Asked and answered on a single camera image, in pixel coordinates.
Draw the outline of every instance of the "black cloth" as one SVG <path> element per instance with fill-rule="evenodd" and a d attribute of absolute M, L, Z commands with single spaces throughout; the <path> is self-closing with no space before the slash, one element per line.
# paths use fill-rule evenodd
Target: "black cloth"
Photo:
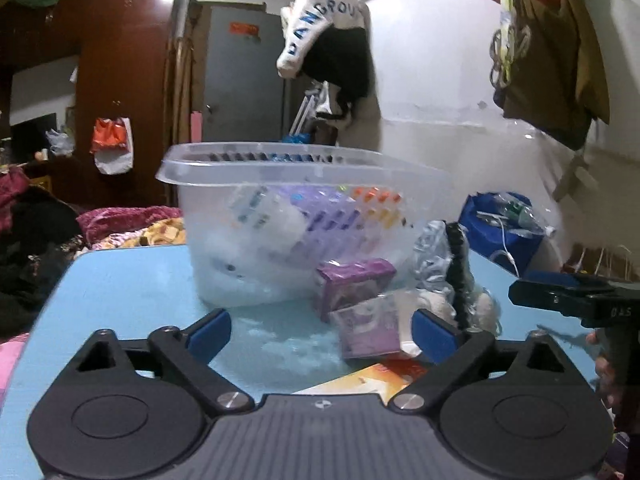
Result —
<path fill-rule="evenodd" d="M 31 186 L 11 212 L 12 228 L 0 234 L 0 340 L 31 328 L 84 245 L 76 213 L 46 190 Z"/>
<path fill-rule="evenodd" d="M 364 28 L 325 30 L 302 63 L 302 72 L 316 81 L 340 87 L 336 97 L 343 111 L 369 93 L 369 41 Z"/>

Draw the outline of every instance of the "clear plastic container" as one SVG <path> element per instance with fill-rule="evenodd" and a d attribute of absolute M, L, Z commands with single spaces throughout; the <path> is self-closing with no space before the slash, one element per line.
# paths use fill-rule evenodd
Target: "clear plastic container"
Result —
<path fill-rule="evenodd" d="M 200 297 L 226 307 L 310 298 L 324 261 L 400 266 L 451 184 L 380 153 L 277 142 L 178 144 L 157 177 L 178 185 Z"/>

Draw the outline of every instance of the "brown bag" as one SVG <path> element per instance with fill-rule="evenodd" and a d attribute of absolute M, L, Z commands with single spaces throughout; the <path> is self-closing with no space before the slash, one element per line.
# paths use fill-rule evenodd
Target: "brown bag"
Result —
<path fill-rule="evenodd" d="M 505 118 L 527 121 L 579 150 L 592 119 L 609 123 L 609 89 L 589 13 L 582 0 L 561 0 L 558 10 L 537 0 L 514 5 L 518 28 L 530 28 L 530 45 L 495 103 Z"/>

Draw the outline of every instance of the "brown cabinet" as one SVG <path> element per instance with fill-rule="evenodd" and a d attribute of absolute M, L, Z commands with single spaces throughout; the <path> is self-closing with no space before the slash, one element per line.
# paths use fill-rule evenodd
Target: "brown cabinet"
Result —
<path fill-rule="evenodd" d="M 165 67 L 178 0 L 60 0 L 47 9 L 0 9 L 0 64 L 22 69 L 79 52 L 76 151 L 56 166 L 54 192 L 85 206 L 165 202 L 155 179 L 166 144 Z M 100 174 L 89 153 L 96 118 L 128 117 L 134 165 Z"/>

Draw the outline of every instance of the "hand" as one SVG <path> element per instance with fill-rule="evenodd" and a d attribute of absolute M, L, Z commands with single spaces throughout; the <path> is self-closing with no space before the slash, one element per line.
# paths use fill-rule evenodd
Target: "hand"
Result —
<path fill-rule="evenodd" d="M 599 344 L 598 334 L 592 332 L 587 336 L 587 343 Z M 601 355 L 596 359 L 596 373 L 600 378 L 599 393 L 605 405 L 613 408 L 614 412 L 620 408 L 623 389 L 616 383 L 616 370 L 607 356 Z"/>

